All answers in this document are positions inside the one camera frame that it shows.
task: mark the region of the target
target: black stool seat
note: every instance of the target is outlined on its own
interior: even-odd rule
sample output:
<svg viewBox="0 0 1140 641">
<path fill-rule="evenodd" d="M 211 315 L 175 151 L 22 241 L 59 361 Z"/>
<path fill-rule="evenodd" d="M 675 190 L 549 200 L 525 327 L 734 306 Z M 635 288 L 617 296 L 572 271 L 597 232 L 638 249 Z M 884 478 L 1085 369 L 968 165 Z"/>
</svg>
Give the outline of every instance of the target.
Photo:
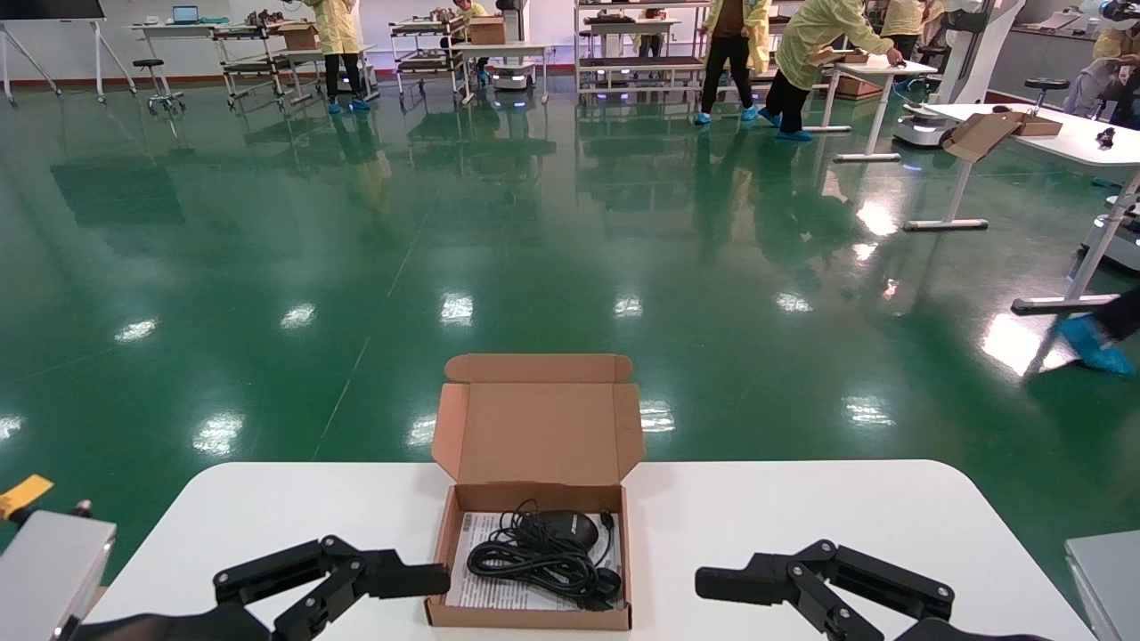
<svg viewBox="0 0 1140 641">
<path fill-rule="evenodd" d="M 1031 78 L 1025 81 L 1025 86 L 1029 89 L 1041 89 L 1043 91 L 1052 91 L 1060 89 L 1068 89 L 1069 81 L 1067 80 L 1052 80 L 1049 78 Z"/>
</svg>

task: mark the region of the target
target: easel stand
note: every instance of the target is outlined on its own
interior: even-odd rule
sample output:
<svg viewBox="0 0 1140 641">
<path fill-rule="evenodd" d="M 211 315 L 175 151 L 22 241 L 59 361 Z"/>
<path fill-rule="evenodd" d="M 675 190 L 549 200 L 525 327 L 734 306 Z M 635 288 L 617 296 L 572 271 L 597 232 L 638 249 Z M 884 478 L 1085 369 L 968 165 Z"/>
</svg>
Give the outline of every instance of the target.
<svg viewBox="0 0 1140 641">
<path fill-rule="evenodd" d="M 51 87 L 51 90 L 56 92 L 56 96 L 63 94 L 63 91 L 58 87 L 56 87 L 56 81 L 51 80 L 51 76 L 48 75 L 48 72 L 43 71 L 43 67 L 40 66 L 40 63 L 36 63 L 35 58 L 33 58 L 32 55 L 27 52 L 27 49 L 24 49 L 24 46 L 19 43 L 19 40 L 16 40 L 16 36 L 13 35 L 10 31 L 8 31 L 7 24 L 0 23 L 0 34 L 3 34 L 3 40 L 0 40 L 0 65 L 3 66 L 3 95 L 7 96 L 8 103 L 11 106 L 14 107 L 16 106 L 16 97 L 13 96 L 11 94 L 11 78 L 9 78 L 8 75 L 9 46 L 13 49 L 15 49 L 17 54 L 27 58 L 27 62 L 32 63 L 32 66 L 35 67 L 35 71 L 38 71 L 40 75 L 43 76 L 43 80 L 48 81 L 48 86 Z"/>
<path fill-rule="evenodd" d="M 50 22 L 67 23 L 72 21 L 50 21 Z M 100 21 L 87 21 L 87 23 L 91 26 L 91 32 L 95 33 L 95 89 L 96 94 L 98 94 L 99 104 L 106 105 L 107 99 L 103 92 L 104 49 L 106 49 L 107 54 L 111 54 L 111 59 L 115 62 L 115 65 L 119 66 L 119 71 L 123 73 L 123 78 L 127 79 L 127 86 L 130 89 L 131 95 L 138 94 L 138 89 L 135 87 L 135 79 L 132 79 L 130 73 L 127 72 L 127 67 L 123 66 L 122 60 L 119 59 L 119 56 L 115 55 L 115 51 L 111 48 L 111 44 L 108 44 L 107 41 L 103 38 L 103 32 L 99 30 L 99 22 Z M 63 95 L 63 90 L 59 89 L 59 87 L 56 84 L 56 81 L 51 80 L 51 76 L 48 75 L 48 72 L 43 71 L 43 67 L 41 67 L 40 64 L 35 62 L 35 58 L 32 57 L 32 55 L 27 51 L 27 49 L 25 49 L 24 46 L 21 44 L 18 40 L 16 40 L 16 36 L 13 35 L 10 31 L 8 31 L 7 23 L 0 23 L 0 34 L 3 35 L 3 40 L 0 41 L 0 65 L 2 65 L 3 67 L 3 94 L 8 98 L 8 103 L 10 103 L 11 106 L 14 107 L 16 106 L 16 97 L 11 92 L 11 78 L 8 73 L 9 46 L 13 49 L 15 49 L 17 54 L 27 58 L 27 62 L 32 63 L 32 66 L 35 67 L 35 71 L 43 76 L 43 80 L 48 81 L 48 86 L 51 87 L 51 90 L 55 91 L 56 96 Z"/>
</svg>

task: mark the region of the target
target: stool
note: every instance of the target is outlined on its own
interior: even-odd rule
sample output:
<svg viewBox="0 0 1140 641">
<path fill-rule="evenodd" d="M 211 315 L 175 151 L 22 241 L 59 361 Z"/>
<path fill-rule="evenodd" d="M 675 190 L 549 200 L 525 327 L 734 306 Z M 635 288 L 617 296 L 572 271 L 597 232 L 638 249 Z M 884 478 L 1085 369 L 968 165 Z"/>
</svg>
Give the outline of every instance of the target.
<svg viewBox="0 0 1140 641">
<path fill-rule="evenodd" d="M 186 105 L 182 103 L 182 92 L 177 91 L 174 94 L 166 94 L 164 84 L 158 83 L 158 78 L 154 74 L 154 67 L 162 66 L 164 63 L 160 58 L 142 58 L 141 60 L 135 60 L 132 63 L 138 68 L 145 68 L 150 72 L 150 83 L 154 84 L 154 96 L 146 99 L 146 108 L 150 112 L 150 115 L 156 115 L 158 113 L 154 106 L 162 105 L 162 108 L 166 109 L 166 113 L 177 113 L 178 111 L 186 112 Z"/>
<path fill-rule="evenodd" d="M 1045 94 L 1052 90 L 1064 90 L 1069 88 L 1069 81 L 1067 80 L 1052 80 L 1049 78 L 1031 78 L 1025 81 L 1025 86 L 1029 89 L 1041 89 L 1041 95 L 1037 96 L 1037 103 L 1033 105 L 1033 111 L 1029 113 L 1037 115 L 1041 111 L 1041 105 L 1045 104 Z"/>
</svg>

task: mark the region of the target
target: instruction paper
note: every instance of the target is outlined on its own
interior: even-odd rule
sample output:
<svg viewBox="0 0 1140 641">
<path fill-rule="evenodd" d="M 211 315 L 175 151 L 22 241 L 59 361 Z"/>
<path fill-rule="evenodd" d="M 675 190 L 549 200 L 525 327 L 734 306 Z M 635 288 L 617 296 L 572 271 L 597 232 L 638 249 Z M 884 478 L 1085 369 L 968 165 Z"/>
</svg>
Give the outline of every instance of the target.
<svg viewBox="0 0 1140 641">
<path fill-rule="evenodd" d="M 601 514 L 586 514 L 597 526 L 597 543 L 591 550 L 591 558 L 600 568 L 621 574 L 621 522 L 613 516 L 613 529 L 602 526 Z M 475 545 L 487 541 L 499 529 L 499 512 L 467 512 L 463 516 L 463 529 L 455 551 L 455 568 L 451 570 L 451 590 L 447 593 L 447 605 L 459 608 L 494 608 L 498 610 L 577 610 L 578 606 L 565 597 L 551 594 L 519 581 L 503 581 L 474 576 L 467 571 L 467 557 Z M 606 537 L 613 536 L 610 543 Z M 606 543 L 605 557 L 598 560 Z"/>
</svg>

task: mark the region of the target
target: yellow tag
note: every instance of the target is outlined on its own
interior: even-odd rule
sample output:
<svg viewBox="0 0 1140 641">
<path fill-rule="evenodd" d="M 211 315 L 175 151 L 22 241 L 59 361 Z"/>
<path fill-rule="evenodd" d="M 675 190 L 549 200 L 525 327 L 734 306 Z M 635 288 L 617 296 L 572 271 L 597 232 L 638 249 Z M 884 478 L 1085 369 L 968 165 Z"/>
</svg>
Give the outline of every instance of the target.
<svg viewBox="0 0 1140 641">
<path fill-rule="evenodd" d="M 24 482 L 0 494 L 0 519 L 8 520 L 13 512 L 43 496 L 52 485 L 55 484 L 40 474 L 32 474 Z"/>
</svg>

